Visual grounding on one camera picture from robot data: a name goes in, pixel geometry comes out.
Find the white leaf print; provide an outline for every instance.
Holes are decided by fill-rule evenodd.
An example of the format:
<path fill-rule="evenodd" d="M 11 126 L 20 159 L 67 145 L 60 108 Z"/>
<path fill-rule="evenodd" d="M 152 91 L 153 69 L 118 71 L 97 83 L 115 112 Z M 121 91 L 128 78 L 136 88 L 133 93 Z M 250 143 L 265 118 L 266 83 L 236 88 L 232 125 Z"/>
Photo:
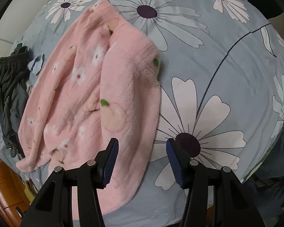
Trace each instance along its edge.
<path fill-rule="evenodd" d="M 269 34 L 268 34 L 267 29 L 266 29 L 266 26 L 261 28 L 261 35 L 262 35 L 262 38 L 263 38 L 264 46 L 267 49 L 267 51 L 269 53 L 271 53 L 274 57 L 276 57 L 276 55 L 273 53 L 273 50 L 271 49 L 271 46 L 270 46 Z"/>

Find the dark green garment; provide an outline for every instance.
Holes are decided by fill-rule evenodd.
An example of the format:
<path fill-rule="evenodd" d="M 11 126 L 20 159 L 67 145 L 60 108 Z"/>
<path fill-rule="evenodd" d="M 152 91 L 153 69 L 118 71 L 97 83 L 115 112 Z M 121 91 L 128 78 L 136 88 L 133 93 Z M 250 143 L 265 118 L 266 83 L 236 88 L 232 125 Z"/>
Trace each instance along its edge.
<path fill-rule="evenodd" d="M 0 124 L 6 149 L 11 157 L 24 153 L 18 129 L 28 99 L 25 82 L 29 78 L 27 46 L 17 45 L 9 57 L 0 58 Z"/>

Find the black stem line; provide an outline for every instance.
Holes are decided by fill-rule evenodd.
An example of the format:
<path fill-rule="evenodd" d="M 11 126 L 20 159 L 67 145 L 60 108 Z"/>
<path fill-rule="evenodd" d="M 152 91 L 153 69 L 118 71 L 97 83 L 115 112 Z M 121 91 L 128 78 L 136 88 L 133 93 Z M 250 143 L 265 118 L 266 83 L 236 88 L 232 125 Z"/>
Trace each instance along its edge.
<path fill-rule="evenodd" d="M 250 33 L 255 33 L 256 31 L 260 30 L 261 28 L 263 28 L 263 27 L 265 27 L 265 26 L 267 26 L 267 25 L 270 25 L 270 23 L 268 23 L 268 24 L 266 24 L 266 25 L 263 25 L 263 26 L 261 26 L 260 28 L 254 30 L 254 31 L 250 31 L 249 33 L 246 33 L 246 34 L 245 34 L 244 36 L 242 36 L 239 40 L 237 40 L 237 41 L 231 46 L 231 48 L 227 51 L 227 54 L 226 54 L 226 55 L 224 56 L 224 58 L 221 60 L 220 64 L 218 65 L 218 67 L 217 67 L 217 69 L 216 69 L 216 71 L 214 72 L 213 76 L 211 77 L 211 80 L 209 81 L 209 84 L 207 85 L 207 88 L 206 88 L 206 90 L 205 90 L 205 93 L 204 93 L 204 95 L 203 95 L 203 97 L 202 97 L 202 100 L 201 100 L 201 102 L 200 102 L 200 104 L 199 104 L 196 117 L 197 117 L 198 114 L 199 114 L 199 111 L 200 111 L 200 109 L 201 109 L 201 106 L 202 106 L 202 103 L 203 103 L 203 101 L 204 101 L 204 98 L 205 98 L 205 96 L 206 96 L 206 94 L 207 94 L 207 91 L 208 91 L 208 89 L 209 89 L 209 87 L 210 87 L 210 85 L 211 85 L 211 82 L 214 80 L 215 75 L 217 74 L 217 72 L 218 72 L 218 70 L 220 69 L 222 63 L 224 62 L 224 60 L 225 60 L 226 57 L 228 56 L 229 52 L 230 52 L 230 51 L 233 49 L 233 47 L 235 47 L 235 45 L 236 45 L 239 41 L 241 41 L 244 37 L 246 37 L 246 36 L 249 35 Z"/>

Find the brown wooden surface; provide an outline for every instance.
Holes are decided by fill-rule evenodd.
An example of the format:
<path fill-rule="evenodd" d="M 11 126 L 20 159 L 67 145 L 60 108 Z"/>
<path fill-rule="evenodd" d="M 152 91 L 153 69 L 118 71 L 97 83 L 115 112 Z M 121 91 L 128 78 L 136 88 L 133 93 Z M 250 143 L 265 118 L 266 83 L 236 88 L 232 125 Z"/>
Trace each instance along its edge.
<path fill-rule="evenodd" d="M 20 177 L 5 163 L 0 163 L 0 214 L 10 227 L 19 227 L 21 219 L 16 207 L 26 211 L 29 200 Z"/>

